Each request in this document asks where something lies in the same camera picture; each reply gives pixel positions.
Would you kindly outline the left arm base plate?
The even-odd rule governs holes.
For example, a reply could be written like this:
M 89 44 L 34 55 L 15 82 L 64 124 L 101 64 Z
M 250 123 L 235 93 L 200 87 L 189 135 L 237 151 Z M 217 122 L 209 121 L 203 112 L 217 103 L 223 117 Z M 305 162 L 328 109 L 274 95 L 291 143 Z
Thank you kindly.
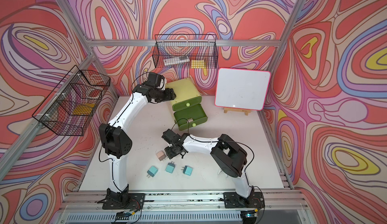
M 141 210 L 144 206 L 145 193 L 122 193 L 111 192 L 105 199 L 98 201 L 103 204 L 104 210 L 125 209 L 130 211 Z

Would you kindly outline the pink plug one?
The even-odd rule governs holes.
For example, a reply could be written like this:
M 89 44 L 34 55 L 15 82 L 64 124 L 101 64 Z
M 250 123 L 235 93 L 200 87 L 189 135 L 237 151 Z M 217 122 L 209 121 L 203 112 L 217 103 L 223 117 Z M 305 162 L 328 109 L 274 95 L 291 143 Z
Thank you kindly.
M 157 156 L 159 161 L 163 161 L 164 159 L 167 158 L 167 156 L 166 156 L 166 154 L 165 154 L 165 152 L 163 150 L 157 152 L 156 156 Z

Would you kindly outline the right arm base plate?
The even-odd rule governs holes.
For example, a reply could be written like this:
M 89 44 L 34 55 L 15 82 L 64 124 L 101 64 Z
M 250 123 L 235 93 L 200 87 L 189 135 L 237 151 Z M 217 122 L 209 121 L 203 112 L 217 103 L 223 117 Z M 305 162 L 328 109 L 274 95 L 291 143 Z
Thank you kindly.
M 224 192 L 222 201 L 225 208 L 254 208 L 263 209 L 265 199 L 261 192 L 251 192 L 247 198 L 239 196 L 236 192 Z

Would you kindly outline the yellow green drawer cabinet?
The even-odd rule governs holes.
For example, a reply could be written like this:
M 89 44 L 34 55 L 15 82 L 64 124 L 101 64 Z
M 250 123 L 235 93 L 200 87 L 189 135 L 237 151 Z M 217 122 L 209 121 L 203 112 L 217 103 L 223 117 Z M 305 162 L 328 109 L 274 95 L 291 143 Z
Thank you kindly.
M 174 89 L 174 92 L 176 93 L 176 98 L 169 102 L 172 110 L 172 116 L 176 111 L 202 103 L 202 95 L 196 88 L 193 80 L 190 78 L 167 83 L 166 88 Z

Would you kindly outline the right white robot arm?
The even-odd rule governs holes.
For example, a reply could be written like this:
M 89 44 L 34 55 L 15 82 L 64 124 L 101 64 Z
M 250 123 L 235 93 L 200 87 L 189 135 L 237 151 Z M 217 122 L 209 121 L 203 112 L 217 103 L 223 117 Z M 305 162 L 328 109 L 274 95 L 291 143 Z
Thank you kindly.
M 254 188 L 250 186 L 246 168 L 248 154 L 230 136 L 222 134 L 218 138 L 204 138 L 190 133 L 179 135 L 172 129 L 162 134 L 162 139 L 168 143 L 164 149 L 167 157 L 184 157 L 185 154 L 198 152 L 211 156 L 220 170 L 229 176 L 235 192 L 224 193 L 223 201 L 226 208 L 249 207 L 253 204 Z

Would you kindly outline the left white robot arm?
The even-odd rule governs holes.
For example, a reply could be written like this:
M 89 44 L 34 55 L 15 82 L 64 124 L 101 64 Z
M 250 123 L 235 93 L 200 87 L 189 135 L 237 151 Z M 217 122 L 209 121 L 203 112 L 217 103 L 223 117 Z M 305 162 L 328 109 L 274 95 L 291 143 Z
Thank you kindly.
M 129 137 L 129 127 L 147 104 L 158 104 L 176 98 L 172 89 L 165 86 L 166 80 L 159 83 L 145 81 L 135 87 L 129 100 L 107 124 L 99 126 L 102 148 L 110 164 L 109 189 L 117 195 L 128 190 L 127 154 L 133 142 Z

